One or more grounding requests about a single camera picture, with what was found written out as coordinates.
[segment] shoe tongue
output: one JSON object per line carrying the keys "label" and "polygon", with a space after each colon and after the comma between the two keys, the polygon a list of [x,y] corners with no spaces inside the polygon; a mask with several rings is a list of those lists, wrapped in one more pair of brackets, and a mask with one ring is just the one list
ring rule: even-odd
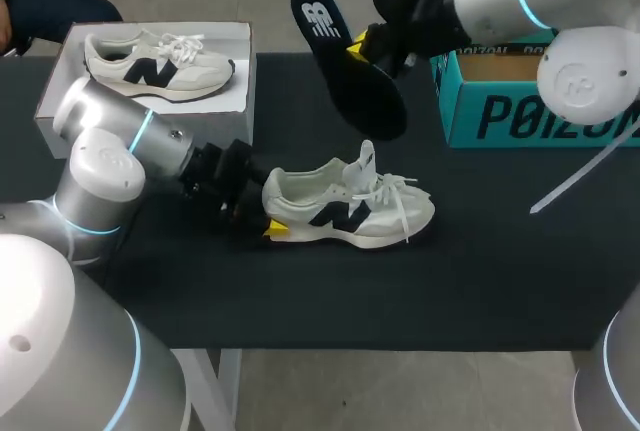
{"label": "shoe tongue", "polygon": [[342,181],[347,188],[362,191],[371,187],[377,180],[376,154],[373,143],[367,140],[362,143],[358,160],[347,165],[342,171]]}

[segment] black n logo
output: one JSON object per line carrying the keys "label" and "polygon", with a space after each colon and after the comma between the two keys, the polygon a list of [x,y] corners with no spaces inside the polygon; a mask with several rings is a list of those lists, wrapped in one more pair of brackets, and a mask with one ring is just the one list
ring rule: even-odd
{"label": "black n logo", "polygon": [[176,68],[176,65],[171,61],[167,61],[162,71],[160,71],[160,74],[158,74],[158,65],[155,59],[140,58],[129,68],[124,80],[129,83],[138,84],[140,80],[144,78],[144,82],[149,86],[166,88],[177,72],[178,68]]}
{"label": "black n logo", "polygon": [[351,216],[349,216],[349,203],[334,202],[327,204],[309,224],[311,226],[325,226],[333,222],[334,229],[355,233],[370,214],[371,210],[364,201]]}

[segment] person's hand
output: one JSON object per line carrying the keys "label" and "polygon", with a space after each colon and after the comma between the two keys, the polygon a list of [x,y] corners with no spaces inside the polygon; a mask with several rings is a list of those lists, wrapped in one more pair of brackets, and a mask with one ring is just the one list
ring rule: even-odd
{"label": "person's hand", "polygon": [[6,51],[11,42],[12,33],[9,8],[4,0],[0,0],[0,52]]}

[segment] robot logo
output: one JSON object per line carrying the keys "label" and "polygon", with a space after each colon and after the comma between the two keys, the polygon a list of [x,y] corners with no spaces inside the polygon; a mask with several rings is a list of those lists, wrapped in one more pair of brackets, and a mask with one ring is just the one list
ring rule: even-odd
{"label": "robot logo", "polygon": [[589,70],[582,64],[569,64],[556,77],[556,91],[567,106],[582,108],[598,99],[595,82],[589,77]]}
{"label": "robot logo", "polygon": [[98,153],[100,159],[114,168],[131,169],[133,163],[129,155],[113,148],[102,148]]}

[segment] teal shoe box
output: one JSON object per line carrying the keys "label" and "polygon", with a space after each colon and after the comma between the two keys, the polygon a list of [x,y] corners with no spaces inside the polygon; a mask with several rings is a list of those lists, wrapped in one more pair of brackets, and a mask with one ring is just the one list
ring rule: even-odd
{"label": "teal shoe box", "polygon": [[[537,89],[540,56],[462,54],[431,60],[440,116],[452,148],[603,147],[640,117],[640,104],[597,126],[556,117]],[[640,131],[626,146],[640,146]]]}

